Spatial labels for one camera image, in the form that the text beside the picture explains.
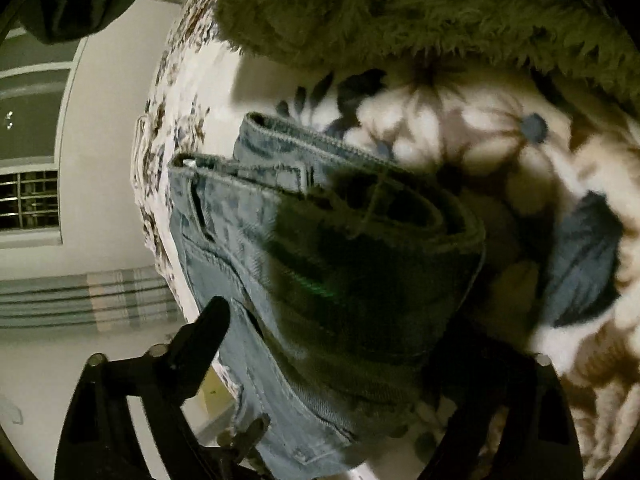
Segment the floral bed quilt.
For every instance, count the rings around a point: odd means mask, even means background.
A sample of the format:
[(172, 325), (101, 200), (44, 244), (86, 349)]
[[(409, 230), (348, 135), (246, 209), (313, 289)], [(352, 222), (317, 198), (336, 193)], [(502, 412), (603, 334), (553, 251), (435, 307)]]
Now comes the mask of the floral bed quilt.
[[(493, 359), (500, 351), (553, 365), (582, 479), (637, 478), (638, 119), (562, 77), (467, 60), (293, 70), (233, 52), (215, 3), (188, 0), (172, 26), (132, 151), (145, 243), (188, 320), (207, 304), (196, 302), (180, 266), (167, 167), (178, 154), (231, 156), (250, 113), (330, 136), (430, 181), (485, 228), (483, 264), (437, 348), (411, 426), (368, 444), (358, 466), (311, 479), (422, 479), (457, 409), (445, 396), (444, 371), (474, 353)], [(234, 400), (228, 443), (258, 474), (279, 479), (257, 452), (268, 417), (234, 426), (239, 388), (220, 347), (214, 367)]]

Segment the dark green fleece blanket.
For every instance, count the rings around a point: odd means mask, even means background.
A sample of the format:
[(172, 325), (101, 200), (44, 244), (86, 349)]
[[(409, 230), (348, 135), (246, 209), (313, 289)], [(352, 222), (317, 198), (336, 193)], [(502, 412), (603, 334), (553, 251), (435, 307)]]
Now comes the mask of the dark green fleece blanket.
[(426, 51), (560, 73), (639, 101), (639, 0), (216, 0), (220, 36), (291, 66), (363, 65)]

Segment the white frame window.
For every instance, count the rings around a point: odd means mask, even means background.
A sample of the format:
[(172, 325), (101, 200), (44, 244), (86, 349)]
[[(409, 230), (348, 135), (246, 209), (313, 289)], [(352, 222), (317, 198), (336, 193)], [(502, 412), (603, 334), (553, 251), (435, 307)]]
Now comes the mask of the white frame window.
[(84, 40), (46, 46), (21, 25), (1, 44), (1, 247), (62, 243), (60, 165)]

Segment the grey striped curtain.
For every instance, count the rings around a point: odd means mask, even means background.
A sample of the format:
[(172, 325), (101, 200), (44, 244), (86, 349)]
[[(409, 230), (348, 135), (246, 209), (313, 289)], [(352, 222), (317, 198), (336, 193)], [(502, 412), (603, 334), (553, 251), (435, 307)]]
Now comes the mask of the grey striped curtain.
[(182, 313), (152, 266), (1, 283), (1, 329), (140, 330)]

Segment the ripped blue denim shorts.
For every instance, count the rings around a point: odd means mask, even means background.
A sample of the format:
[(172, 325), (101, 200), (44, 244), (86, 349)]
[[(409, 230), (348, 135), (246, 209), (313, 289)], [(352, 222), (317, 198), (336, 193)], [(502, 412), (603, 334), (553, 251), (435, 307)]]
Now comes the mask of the ripped blue denim shorts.
[(437, 348), (480, 272), (485, 228), (456, 196), (340, 140), (250, 113), (229, 157), (168, 164), (171, 235), (273, 477), (362, 463), (412, 424)]

